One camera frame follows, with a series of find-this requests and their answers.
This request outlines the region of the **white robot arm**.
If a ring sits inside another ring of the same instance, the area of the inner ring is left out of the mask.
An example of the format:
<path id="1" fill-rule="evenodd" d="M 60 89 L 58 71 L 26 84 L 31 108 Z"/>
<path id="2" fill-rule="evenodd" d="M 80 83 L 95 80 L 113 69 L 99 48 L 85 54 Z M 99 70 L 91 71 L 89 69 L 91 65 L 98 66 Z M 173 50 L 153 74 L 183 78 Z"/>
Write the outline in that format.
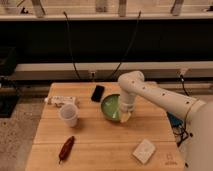
<path id="1" fill-rule="evenodd" d="M 213 101 L 168 91 L 145 82 L 142 72 L 119 76 L 119 110 L 132 112 L 136 96 L 141 96 L 190 125 L 185 171 L 213 171 Z"/>

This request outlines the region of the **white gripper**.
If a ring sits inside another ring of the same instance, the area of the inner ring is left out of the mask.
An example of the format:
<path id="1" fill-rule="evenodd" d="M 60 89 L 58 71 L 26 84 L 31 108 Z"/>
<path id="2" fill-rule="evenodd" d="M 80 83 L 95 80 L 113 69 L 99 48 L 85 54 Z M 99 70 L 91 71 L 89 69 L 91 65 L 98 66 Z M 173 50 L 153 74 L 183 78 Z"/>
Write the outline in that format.
<path id="1" fill-rule="evenodd" d="M 132 112 L 135 107 L 135 98 L 136 98 L 136 95 L 134 93 L 129 93 L 124 90 L 120 92 L 119 109 L 122 112 L 126 112 L 126 113 L 120 114 L 121 123 L 125 123 L 130 119 L 131 117 L 130 112 Z"/>

